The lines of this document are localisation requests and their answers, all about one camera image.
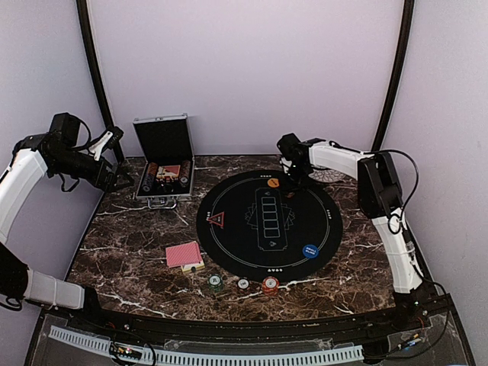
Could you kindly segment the orange big blind button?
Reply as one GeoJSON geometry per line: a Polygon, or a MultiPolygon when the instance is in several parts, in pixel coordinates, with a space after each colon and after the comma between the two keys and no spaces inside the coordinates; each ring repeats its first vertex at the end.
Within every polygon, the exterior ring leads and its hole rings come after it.
{"type": "Polygon", "coordinates": [[[271,188],[277,188],[280,185],[279,180],[277,178],[270,178],[268,179],[267,183],[268,186],[271,188]]]}

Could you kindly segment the blue small blind button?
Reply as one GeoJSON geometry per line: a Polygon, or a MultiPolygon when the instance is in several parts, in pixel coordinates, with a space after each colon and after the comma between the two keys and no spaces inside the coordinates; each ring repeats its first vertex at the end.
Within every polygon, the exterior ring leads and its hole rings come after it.
{"type": "Polygon", "coordinates": [[[315,245],[305,245],[302,248],[302,253],[305,258],[317,258],[319,256],[319,248],[315,245]]]}

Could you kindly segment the red triangular all-in marker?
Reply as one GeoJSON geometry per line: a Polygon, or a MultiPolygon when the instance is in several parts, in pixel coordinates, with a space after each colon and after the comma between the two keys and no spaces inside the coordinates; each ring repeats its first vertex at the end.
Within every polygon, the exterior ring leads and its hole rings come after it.
{"type": "Polygon", "coordinates": [[[220,213],[208,217],[207,222],[216,225],[220,228],[224,228],[224,218],[225,218],[225,212],[222,211],[220,213]]]}

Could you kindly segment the red-gold 5 chip stack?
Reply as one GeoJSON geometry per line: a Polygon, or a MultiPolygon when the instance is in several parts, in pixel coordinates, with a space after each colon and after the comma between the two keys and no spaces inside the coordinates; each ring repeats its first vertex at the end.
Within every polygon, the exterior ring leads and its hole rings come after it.
{"type": "Polygon", "coordinates": [[[262,281],[262,292],[265,295],[275,295],[279,290],[279,280],[276,277],[268,276],[262,281]]]}

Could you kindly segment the black-red 100 chip stack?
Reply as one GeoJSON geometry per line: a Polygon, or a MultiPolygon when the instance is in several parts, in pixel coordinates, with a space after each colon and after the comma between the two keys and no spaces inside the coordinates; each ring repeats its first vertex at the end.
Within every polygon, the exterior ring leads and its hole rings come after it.
{"type": "Polygon", "coordinates": [[[250,282],[247,278],[240,278],[236,282],[236,288],[239,292],[246,292],[250,288],[250,282]]]}

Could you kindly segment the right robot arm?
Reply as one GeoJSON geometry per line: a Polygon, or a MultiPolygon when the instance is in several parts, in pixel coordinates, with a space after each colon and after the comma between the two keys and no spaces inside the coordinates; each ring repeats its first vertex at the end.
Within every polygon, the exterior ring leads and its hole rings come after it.
{"type": "Polygon", "coordinates": [[[277,142],[285,175],[297,186],[315,170],[340,172],[358,183],[358,206],[372,221],[387,254],[393,275],[395,309],[389,324],[397,331],[409,328],[419,317],[420,287],[424,276],[409,230],[403,191],[391,155],[395,149],[362,152],[321,139],[301,141],[294,133],[277,142]]]}

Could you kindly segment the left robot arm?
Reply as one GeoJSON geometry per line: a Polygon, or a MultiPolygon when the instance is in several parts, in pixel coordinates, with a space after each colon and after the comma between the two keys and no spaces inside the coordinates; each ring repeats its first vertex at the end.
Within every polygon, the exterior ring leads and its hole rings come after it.
{"type": "Polygon", "coordinates": [[[123,136],[122,129],[108,127],[97,138],[78,143],[84,121],[67,112],[56,114],[46,133],[16,143],[12,159],[1,176],[1,294],[2,307],[19,311],[24,300],[40,307],[78,310],[77,318],[91,332],[102,332],[107,314],[96,306],[95,290],[40,273],[23,263],[6,242],[14,219],[27,197],[43,178],[70,177],[77,185],[85,180],[104,192],[133,184],[133,179],[103,157],[123,136]]]}

